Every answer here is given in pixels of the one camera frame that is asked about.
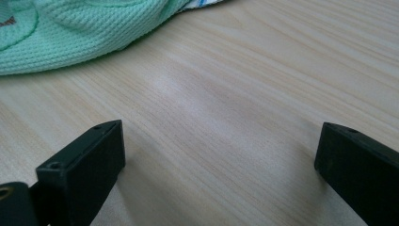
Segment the light wood surface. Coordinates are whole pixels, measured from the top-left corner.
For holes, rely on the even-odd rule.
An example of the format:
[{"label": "light wood surface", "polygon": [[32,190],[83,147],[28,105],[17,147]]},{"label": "light wood surface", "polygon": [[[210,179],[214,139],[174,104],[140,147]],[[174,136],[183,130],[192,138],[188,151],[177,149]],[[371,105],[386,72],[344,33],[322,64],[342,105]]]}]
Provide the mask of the light wood surface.
[{"label": "light wood surface", "polygon": [[230,0],[125,50],[0,78],[0,184],[104,121],[127,166],[92,225],[365,225],[313,169],[322,123],[399,150],[399,2]]}]

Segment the green textured fabric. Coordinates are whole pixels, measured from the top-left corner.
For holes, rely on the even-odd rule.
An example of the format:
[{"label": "green textured fabric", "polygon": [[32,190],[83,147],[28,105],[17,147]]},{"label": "green textured fabric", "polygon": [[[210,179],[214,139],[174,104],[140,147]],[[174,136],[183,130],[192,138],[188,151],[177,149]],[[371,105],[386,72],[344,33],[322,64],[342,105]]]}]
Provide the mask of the green textured fabric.
[{"label": "green textured fabric", "polygon": [[5,75],[60,68],[123,48],[189,0],[0,1],[8,2],[15,19],[0,26]]}]

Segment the mint green towel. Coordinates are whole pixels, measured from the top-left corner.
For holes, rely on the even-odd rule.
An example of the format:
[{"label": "mint green towel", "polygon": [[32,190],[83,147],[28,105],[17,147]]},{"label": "mint green towel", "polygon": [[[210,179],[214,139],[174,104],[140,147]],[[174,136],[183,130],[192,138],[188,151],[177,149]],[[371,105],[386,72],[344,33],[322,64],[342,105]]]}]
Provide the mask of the mint green towel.
[{"label": "mint green towel", "polygon": [[60,68],[121,49],[187,2],[0,0],[0,75]]}]

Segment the black plastic piece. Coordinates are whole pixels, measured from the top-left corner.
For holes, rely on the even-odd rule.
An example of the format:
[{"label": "black plastic piece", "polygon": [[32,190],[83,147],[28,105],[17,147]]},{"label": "black plastic piece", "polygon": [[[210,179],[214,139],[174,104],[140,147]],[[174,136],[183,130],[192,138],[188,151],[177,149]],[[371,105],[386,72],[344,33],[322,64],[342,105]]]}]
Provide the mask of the black plastic piece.
[{"label": "black plastic piece", "polygon": [[[0,200],[0,215],[9,208],[20,208],[21,203],[24,212],[15,212],[21,224],[15,224],[11,218],[0,218],[0,225],[87,226],[101,209],[124,166],[121,121],[96,125],[38,166],[38,182],[29,192],[27,186],[22,189],[23,183],[7,184],[21,192]],[[23,214],[34,217],[23,218]]]},{"label": "black plastic piece", "polygon": [[368,225],[399,225],[398,152],[325,122],[314,166]]}]

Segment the table surface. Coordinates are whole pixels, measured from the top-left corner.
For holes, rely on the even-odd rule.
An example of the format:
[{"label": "table surface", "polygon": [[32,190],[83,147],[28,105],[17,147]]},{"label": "table surface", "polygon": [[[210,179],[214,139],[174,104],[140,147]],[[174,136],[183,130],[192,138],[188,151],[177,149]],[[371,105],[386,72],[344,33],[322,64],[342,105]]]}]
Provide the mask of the table surface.
[{"label": "table surface", "polygon": [[230,0],[126,49],[0,78],[0,184],[122,119],[92,225],[365,225],[316,173],[324,121],[399,150],[399,2]]}]

